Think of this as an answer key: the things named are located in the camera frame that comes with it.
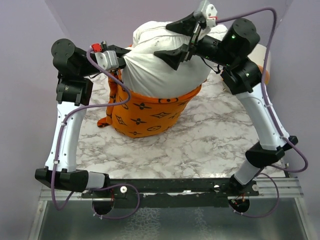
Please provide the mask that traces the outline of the white pillow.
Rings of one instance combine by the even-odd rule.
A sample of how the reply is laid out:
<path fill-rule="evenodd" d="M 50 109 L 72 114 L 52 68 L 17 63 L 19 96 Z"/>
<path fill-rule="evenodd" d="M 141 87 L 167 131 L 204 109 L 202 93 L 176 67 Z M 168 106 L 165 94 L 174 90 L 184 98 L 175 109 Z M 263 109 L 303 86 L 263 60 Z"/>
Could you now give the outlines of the white pillow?
<path fill-rule="evenodd" d="M 177 62 L 174 57 L 157 56 L 157 52 L 170 53 L 190 37 L 166 28 L 167 21 L 147 21 L 132 34 L 129 53 L 123 56 L 124 85 L 136 94 L 159 99 L 183 96 L 205 82 L 217 64 L 194 55 L 190 60 Z"/>

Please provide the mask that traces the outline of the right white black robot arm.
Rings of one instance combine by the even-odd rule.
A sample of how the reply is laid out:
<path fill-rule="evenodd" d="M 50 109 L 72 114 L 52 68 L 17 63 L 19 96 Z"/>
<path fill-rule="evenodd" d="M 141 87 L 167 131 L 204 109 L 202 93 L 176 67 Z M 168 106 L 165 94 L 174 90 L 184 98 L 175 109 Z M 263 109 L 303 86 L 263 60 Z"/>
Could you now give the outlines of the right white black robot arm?
<path fill-rule="evenodd" d="M 241 14 L 232 17 L 233 23 L 222 40 L 210 36 L 198 39 L 201 30 L 215 20 L 214 16 L 205 19 L 193 12 L 167 24 L 168 31 L 188 36 L 190 41 L 173 50 L 155 51 L 154 55 L 173 70 L 193 56 L 223 67 L 223 82 L 243 105 L 258 135 L 258 142 L 245 152 L 246 160 L 229 180 L 230 191 L 240 196 L 253 178 L 278 162 L 298 143 L 298 138 L 281 126 L 263 86 L 264 74 L 248 57 L 260 41 L 255 25 Z"/>

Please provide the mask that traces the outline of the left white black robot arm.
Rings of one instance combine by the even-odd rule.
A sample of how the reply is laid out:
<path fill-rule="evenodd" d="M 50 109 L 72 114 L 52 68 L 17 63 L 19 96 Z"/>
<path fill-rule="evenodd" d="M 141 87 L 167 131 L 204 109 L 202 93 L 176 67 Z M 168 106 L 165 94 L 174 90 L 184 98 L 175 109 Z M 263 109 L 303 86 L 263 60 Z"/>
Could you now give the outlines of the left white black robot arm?
<path fill-rule="evenodd" d="M 124 68 L 123 56 L 127 53 L 129 49 L 106 41 L 93 44 L 89 51 L 66 38 L 53 43 L 52 63 L 58 71 L 57 121 L 50 154 L 34 175 L 43 185 L 77 193 L 93 189 L 101 198 L 110 193 L 108 174 L 79 170 L 76 152 L 81 125 L 90 107 L 93 82 L 89 77 Z"/>

